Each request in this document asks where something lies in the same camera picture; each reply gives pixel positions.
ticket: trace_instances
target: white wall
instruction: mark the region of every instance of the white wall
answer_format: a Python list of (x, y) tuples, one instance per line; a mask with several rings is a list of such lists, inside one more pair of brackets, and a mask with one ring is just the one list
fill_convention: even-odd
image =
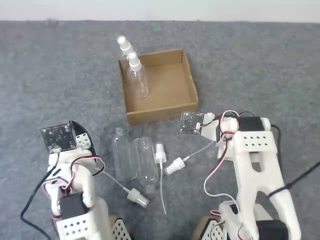
[(320, 0), (0, 0), (0, 20), (320, 23)]

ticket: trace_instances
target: plastic tube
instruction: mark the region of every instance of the plastic tube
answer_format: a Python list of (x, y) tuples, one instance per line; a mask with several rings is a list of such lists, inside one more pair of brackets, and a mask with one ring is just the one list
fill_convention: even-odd
[(213, 143), (215, 143), (215, 141), (211, 141), (208, 145), (204, 146), (203, 148), (199, 149), (198, 151), (195, 151), (194, 153), (191, 153), (189, 156), (185, 157), (185, 158), (183, 159), (183, 161), (185, 162), (185, 161), (187, 161), (189, 158), (193, 157), (194, 155), (202, 152), (203, 150), (206, 150), (206, 149), (207, 149), (208, 147), (210, 147), (211, 144), (213, 144)]
[(116, 184), (118, 184), (123, 190), (125, 190), (127, 193), (130, 193), (130, 190), (123, 186), (120, 182), (118, 182), (111, 174), (107, 173), (106, 171), (102, 171), (104, 175), (107, 175), (109, 178), (111, 178)]
[(165, 201), (164, 201), (164, 196), (162, 193), (162, 178), (164, 175), (164, 170), (163, 170), (163, 164), (162, 161), (160, 162), (160, 197), (161, 197), (161, 202), (162, 202), (162, 207), (163, 207), (163, 211), (164, 211), (164, 215), (167, 215), (167, 210), (166, 210), (166, 206), (165, 206)]

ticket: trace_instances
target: black cable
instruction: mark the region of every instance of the black cable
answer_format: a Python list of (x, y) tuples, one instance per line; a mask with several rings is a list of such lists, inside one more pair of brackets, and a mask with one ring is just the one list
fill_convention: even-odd
[(308, 174), (310, 174), (311, 172), (313, 172), (314, 170), (316, 170), (317, 167), (320, 166), (320, 161), (318, 161), (315, 165), (313, 165), (311, 168), (309, 168), (307, 171), (305, 171), (303, 174), (301, 174), (300, 176), (298, 176), (295, 180), (293, 180), (292, 182), (287, 183), (285, 186), (278, 188), (277, 190), (274, 190), (273, 192), (271, 192), (268, 195), (268, 198), (272, 197), (273, 195), (286, 190), (286, 189), (290, 189), (293, 187), (293, 185), (295, 185), (297, 182), (299, 182), (300, 180), (304, 179)]
[(59, 156), (60, 153), (58, 153), (58, 157), (56, 160), (55, 165), (44, 175), (44, 177), (41, 179), (41, 181), (37, 184), (37, 186), (35, 187), (35, 189), (33, 190), (33, 192), (31, 193), (28, 201), (26, 202), (25, 207), (23, 208), (23, 210), (20, 213), (20, 219), (28, 224), (29, 226), (33, 227), (34, 229), (37, 229), (40, 233), (42, 233), (46, 239), (51, 240), (51, 237), (40, 227), (38, 227), (37, 225), (33, 224), (32, 222), (28, 221), (27, 219), (25, 219), (24, 215), (26, 213), (26, 211), (28, 210), (28, 208), (30, 207), (31, 202), (33, 201), (36, 193), (38, 192), (39, 188), (41, 187), (41, 185), (44, 183), (44, 181), (50, 176), (50, 174), (55, 170), (55, 168), (57, 167), (58, 161), (59, 161)]
[(242, 114), (245, 114), (245, 113), (251, 114), (254, 117), (256, 116), (252, 111), (242, 111), (239, 113), (239, 116), (241, 116)]
[(278, 132), (278, 139), (277, 139), (277, 143), (276, 143), (276, 148), (277, 148), (277, 152), (278, 152), (278, 162), (279, 162), (279, 167), (280, 167), (280, 171), (282, 173), (283, 169), (282, 169), (282, 156), (281, 156), (281, 137), (282, 137), (282, 133), (281, 133), (281, 129), (280, 127), (278, 127), (275, 124), (271, 124), (272, 128), (275, 128)]
[(202, 124), (201, 128), (206, 127), (210, 124), (212, 124), (215, 120), (218, 120), (220, 118), (220, 116), (215, 116), (214, 119), (212, 119), (210, 122), (206, 123), (206, 124)]

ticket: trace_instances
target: bottle neck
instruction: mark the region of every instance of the bottle neck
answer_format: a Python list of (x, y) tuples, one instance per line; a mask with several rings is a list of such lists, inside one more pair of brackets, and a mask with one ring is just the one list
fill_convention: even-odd
[(115, 133), (123, 135), (123, 134), (125, 134), (125, 131), (121, 127), (116, 127)]

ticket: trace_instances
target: gray carpet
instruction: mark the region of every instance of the gray carpet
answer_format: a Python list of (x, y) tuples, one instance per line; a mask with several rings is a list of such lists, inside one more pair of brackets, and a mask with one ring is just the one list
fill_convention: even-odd
[[(283, 178), (293, 180), (319, 160), (320, 25), (212, 22), (0, 22), (0, 238), (43, 239), (19, 214), (45, 174), (48, 155), (40, 128), (75, 120), (92, 136), (114, 173), (111, 137), (116, 124), (132, 138), (163, 141), (168, 163), (208, 142), (179, 134), (179, 119), (129, 126), (117, 58), (124, 34), (139, 53), (184, 48), (199, 95), (199, 111), (250, 110), (283, 131)], [(187, 240), (201, 216), (225, 198), (211, 198), (203, 182), (212, 151), (164, 179), (165, 216), (159, 189), (146, 210), (126, 199), (104, 175), (96, 194), (119, 214), (136, 240)], [(318, 169), (291, 190), (302, 239), (320, 237)], [(237, 194), (232, 163), (209, 181), (216, 193)], [(134, 186), (142, 189), (137, 182)], [(274, 214), (265, 196), (259, 202)], [(56, 238), (50, 202), (40, 191), (26, 217)]]

